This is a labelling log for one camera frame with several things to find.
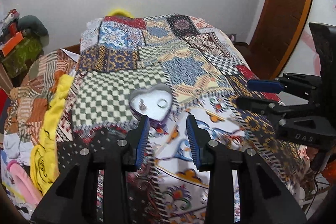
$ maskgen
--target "heart-shaped tin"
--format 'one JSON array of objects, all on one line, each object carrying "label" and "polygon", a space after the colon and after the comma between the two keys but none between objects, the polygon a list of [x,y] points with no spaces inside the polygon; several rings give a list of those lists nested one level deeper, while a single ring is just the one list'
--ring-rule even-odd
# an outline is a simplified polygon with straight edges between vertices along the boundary
[{"label": "heart-shaped tin", "polygon": [[149,89],[134,90],[129,97],[129,106],[132,114],[140,120],[142,115],[150,119],[150,126],[162,128],[164,120],[169,115],[173,103],[171,88],[163,83]]}]

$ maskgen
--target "wooden door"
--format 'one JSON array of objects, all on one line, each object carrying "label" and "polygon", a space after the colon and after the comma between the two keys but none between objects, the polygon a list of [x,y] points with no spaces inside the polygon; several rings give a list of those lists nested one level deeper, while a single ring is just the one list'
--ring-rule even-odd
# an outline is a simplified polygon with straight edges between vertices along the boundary
[{"label": "wooden door", "polygon": [[250,67],[260,78],[278,76],[294,50],[312,0],[265,0],[249,50],[258,59]]}]

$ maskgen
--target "floral pattern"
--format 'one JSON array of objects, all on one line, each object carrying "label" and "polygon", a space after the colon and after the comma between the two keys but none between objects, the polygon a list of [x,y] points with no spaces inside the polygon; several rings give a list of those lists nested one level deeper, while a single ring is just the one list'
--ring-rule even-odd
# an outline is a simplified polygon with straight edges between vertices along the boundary
[{"label": "floral pattern", "polygon": [[209,132],[213,140],[219,140],[231,149],[234,149],[233,147],[236,146],[241,147],[242,143],[245,142],[245,132],[243,128],[239,128],[233,132],[227,132],[220,128],[211,128],[203,121],[196,120],[196,122],[199,128]]},{"label": "floral pattern", "polygon": [[149,137],[160,138],[166,135],[168,135],[168,132],[163,128],[150,128],[149,130]]},{"label": "floral pattern", "polygon": [[199,31],[194,26],[188,16],[173,15],[167,18],[167,21],[173,33],[177,37],[184,37],[199,34]]},{"label": "floral pattern", "polygon": [[[250,70],[240,66],[245,75],[251,75]],[[265,98],[260,92],[250,91],[246,88],[248,79],[243,75],[228,76],[230,84],[235,90],[235,95],[229,96],[228,101],[236,108],[235,99],[238,95],[255,98]],[[255,147],[264,160],[279,175],[282,182],[293,193],[300,184],[307,168],[307,160],[299,155],[301,145],[276,140],[274,131],[265,116],[257,115],[236,108],[248,129],[248,143]]]},{"label": "floral pattern", "polygon": [[197,17],[190,17],[196,28],[203,29],[203,28],[213,28],[213,26],[209,25],[205,22],[203,18],[197,18]]},{"label": "floral pattern", "polygon": [[201,52],[207,52],[215,56],[231,57],[231,53],[222,45],[215,33],[205,33],[193,36],[183,37],[191,47],[199,49]]},{"label": "floral pattern", "polygon": [[[251,72],[245,65],[237,65],[236,68],[244,75],[244,77],[249,80],[249,79],[257,79],[258,77]],[[274,94],[274,93],[268,93],[268,92],[261,92],[261,95],[265,97],[265,99],[268,100],[274,100],[277,102],[280,102],[279,97]]]},{"label": "floral pattern", "polygon": [[114,49],[125,49],[128,46],[127,32],[114,26],[113,22],[102,22],[99,31],[99,43]]},{"label": "floral pattern", "polygon": [[213,106],[216,112],[225,112],[229,109],[223,97],[210,98],[210,104]]},{"label": "floral pattern", "polygon": [[186,189],[185,185],[168,187],[163,194],[171,197],[170,201],[167,201],[168,199],[166,198],[165,203],[170,216],[173,216],[174,212],[178,209],[185,211],[191,207],[190,192]]}]

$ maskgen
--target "pink object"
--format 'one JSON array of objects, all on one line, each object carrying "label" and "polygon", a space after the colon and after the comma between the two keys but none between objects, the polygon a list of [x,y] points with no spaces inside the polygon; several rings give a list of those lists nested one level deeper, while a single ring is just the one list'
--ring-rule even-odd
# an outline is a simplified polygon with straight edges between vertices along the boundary
[{"label": "pink object", "polygon": [[42,194],[38,189],[35,188],[26,171],[18,164],[16,160],[11,160],[7,164],[7,170],[12,175],[14,184],[17,186],[26,202],[37,205],[42,199]]},{"label": "pink object", "polygon": [[308,32],[303,31],[302,35],[301,35],[301,39],[315,53],[315,56],[314,56],[314,71],[315,71],[315,75],[320,75],[320,71],[321,71],[320,57],[316,52],[313,37]]}]

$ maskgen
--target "door frame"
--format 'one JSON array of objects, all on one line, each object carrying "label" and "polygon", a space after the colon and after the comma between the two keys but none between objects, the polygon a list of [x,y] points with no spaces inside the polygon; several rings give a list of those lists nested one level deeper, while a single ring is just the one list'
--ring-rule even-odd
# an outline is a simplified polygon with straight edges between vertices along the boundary
[{"label": "door frame", "polygon": [[302,15],[300,17],[300,21],[299,24],[296,28],[296,31],[292,37],[291,42],[289,43],[289,46],[284,54],[284,56],[282,57],[282,59],[280,60],[280,63],[278,65],[278,67],[275,69],[275,71],[273,72],[271,79],[277,77],[281,71],[283,70],[283,68],[285,67],[285,65],[287,64],[290,56],[292,55],[296,44],[299,42],[301,34],[303,32],[303,29],[306,25],[307,19],[308,19],[308,14],[310,12],[310,7],[311,7],[311,3],[313,0],[306,0],[304,7],[303,7],[303,11],[302,11]]},{"label": "door frame", "polygon": [[[256,27],[256,30],[253,34],[251,43],[249,45],[250,49],[253,48],[253,44],[255,44],[256,41],[257,41],[258,33],[260,32],[261,27],[262,27],[261,22],[263,22],[263,19],[264,19],[266,13],[267,13],[268,3],[269,3],[269,0],[265,0],[264,7],[263,7],[263,10],[262,10],[261,15],[260,15],[258,25]],[[280,74],[280,72],[283,70],[284,66],[286,65],[287,61],[289,60],[290,56],[292,55],[292,52],[294,51],[294,49],[296,47],[296,44],[298,43],[298,41],[300,39],[300,36],[302,34],[303,28],[305,27],[305,24],[307,22],[307,18],[308,18],[308,14],[309,14],[309,11],[310,11],[311,3],[312,3],[312,0],[305,0],[305,4],[304,4],[304,7],[303,7],[302,15],[301,15],[300,20],[299,20],[299,24],[298,24],[298,26],[295,30],[295,33],[294,33],[294,35],[293,35],[293,37],[292,37],[292,39],[289,43],[289,46],[288,46],[285,54],[283,55],[282,59],[280,60],[277,68],[272,73],[270,79],[274,79],[275,77],[277,77]]]}]

